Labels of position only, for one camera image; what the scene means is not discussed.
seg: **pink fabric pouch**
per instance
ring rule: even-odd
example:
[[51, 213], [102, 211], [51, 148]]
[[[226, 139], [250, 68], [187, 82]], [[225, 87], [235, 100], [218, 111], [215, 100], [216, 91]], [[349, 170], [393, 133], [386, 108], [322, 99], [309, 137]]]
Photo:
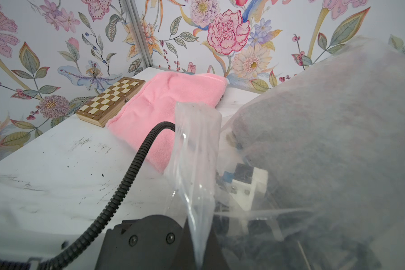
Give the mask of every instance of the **pink fabric pouch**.
[[[146, 82], [120, 112], [107, 122], [107, 128], [136, 151], [158, 123], [175, 123], [176, 102], [204, 102], [214, 108], [226, 86], [226, 78], [215, 74], [159, 73]], [[159, 172], [163, 172], [170, 160], [173, 144], [174, 132], [161, 132], [151, 146], [146, 160]]]

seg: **clear plastic bag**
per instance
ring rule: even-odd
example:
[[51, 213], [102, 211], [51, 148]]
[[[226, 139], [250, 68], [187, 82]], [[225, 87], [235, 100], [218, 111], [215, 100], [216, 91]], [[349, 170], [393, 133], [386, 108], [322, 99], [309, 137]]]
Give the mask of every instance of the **clear plastic bag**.
[[196, 266], [204, 259], [215, 209], [215, 176], [221, 114], [204, 103], [175, 108], [175, 140], [164, 175], [186, 204]]
[[260, 95], [217, 172], [232, 269], [405, 269], [405, 55], [355, 38]]

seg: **pink carnation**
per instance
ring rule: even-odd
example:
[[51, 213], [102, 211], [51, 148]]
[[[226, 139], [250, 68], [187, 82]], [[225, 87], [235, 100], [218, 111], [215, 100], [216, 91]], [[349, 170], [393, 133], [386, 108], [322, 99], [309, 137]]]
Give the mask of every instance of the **pink carnation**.
[[240, 51], [246, 45], [249, 35], [249, 21], [243, 22], [241, 12], [232, 13], [228, 9], [223, 14], [217, 14], [209, 25], [207, 41], [216, 52], [224, 55], [232, 51]]

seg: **white table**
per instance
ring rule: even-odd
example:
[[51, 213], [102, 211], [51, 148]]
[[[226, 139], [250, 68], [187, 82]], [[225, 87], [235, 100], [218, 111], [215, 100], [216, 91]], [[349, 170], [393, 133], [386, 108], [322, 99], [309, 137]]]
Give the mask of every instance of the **white table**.
[[[147, 68], [135, 78], [148, 81], [161, 72]], [[231, 116], [257, 96], [228, 87], [216, 109]], [[110, 200], [134, 155], [107, 128], [69, 117], [0, 161], [0, 228], [80, 235]], [[107, 228], [124, 219], [163, 214], [170, 191], [167, 181], [144, 163]]]

